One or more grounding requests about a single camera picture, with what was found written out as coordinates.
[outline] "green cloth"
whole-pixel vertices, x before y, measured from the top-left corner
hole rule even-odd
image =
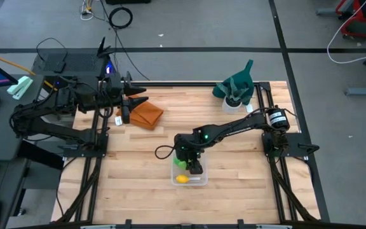
[[[252,95],[254,94],[254,83],[252,82],[252,78],[249,73],[253,63],[254,63],[253,60],[249,60],[247,65],[245,66],[244,70],[231,76],[234,79],[235,85],[237,86],[238,89],[249,88],[249,90],[247,90],[243,94],[243,97],[248,96],[248,95],[250,95],[252,97]],[[229,81],[230,81],[230,77],[228,77],[228,79],[224,80],[224,82],[222,82],[222,84],[227,87],[230,87]],[[214,87],[213,95],[216,96],[217,98],[221,98],[221,99],[223,99],[226,96],[225,93],[218,87]],[[243,102],[244,105],[248,105],[249,101],[250,100]]]

